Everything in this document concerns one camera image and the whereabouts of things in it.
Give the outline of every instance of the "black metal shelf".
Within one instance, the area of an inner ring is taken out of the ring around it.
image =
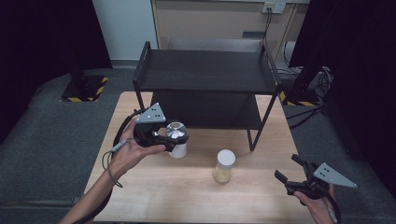
[[[134,72],[134,90],[152,91],[168,119],[191,128],[245,129],[254,150],[280,90],[274,61],[261,52],[143,48]],[[272,95],[261,119],[256,94]],[[250,130],[258,130],[251,139]]]

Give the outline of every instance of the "jar lid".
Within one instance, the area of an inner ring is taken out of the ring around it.
[[[223,166],[231,166],[235,162],[235,155],[229,149],[223,149],[218,154],[218,162]]]

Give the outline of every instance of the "forearm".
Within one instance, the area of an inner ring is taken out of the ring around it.
[[[120,172],[113,173],[113,169],[111,169],[111,172],[117,180],[121,177]],[[60,223],[73,223],[90,214],[105,200],[114,185],[115,183],[111,180],[108,170],[104,170],[93,186],[78,203],[70,209]]]

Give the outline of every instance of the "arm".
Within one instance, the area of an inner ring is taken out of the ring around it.
[[[134,136],[134,119],[128,124],[120,140]],[[126,172],[135,167],[147,155],[158,154],[165,150],[165,146],[141,147],[136,141],[128,141],[114,155],[109,165],[111,174],[119,180]],[[105,199],[113,189],[115,183],[111,180],[108,170],[104,170],[88,192],[64,216],[60,223],[73,223],[87,216]]]
[[[329,193],[335,199],[333,185],[330,185]],[[333,224],[328,210],[328,207],[331,207],[331,204],[327,202],[327,198],[312,200],[300,191],[295,191],[294,196],[306,205],[306,208],[308,208],[309,213],[316,223]]]

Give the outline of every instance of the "gray carpet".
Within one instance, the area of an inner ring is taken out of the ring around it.
[[[70,201],[80,196],[118,98],[123,91],[133,90],[133,71],[86,71],[87,75],[109,77],[97,102],[60,102],[68,75],[37,90],[28,110],[0,145],[0,201]],[[287,117],[308,109],[311,107],[284,106]],[[327,115],[315,115],[292,134],[303,158],[326,161],[358,184],[357,189],[335,189],[343,223],[396,223],[395,200],[367,162],[350,159]],[[56,223],[66,212],[66,208],[51,207],[0,208],[0,223]]]

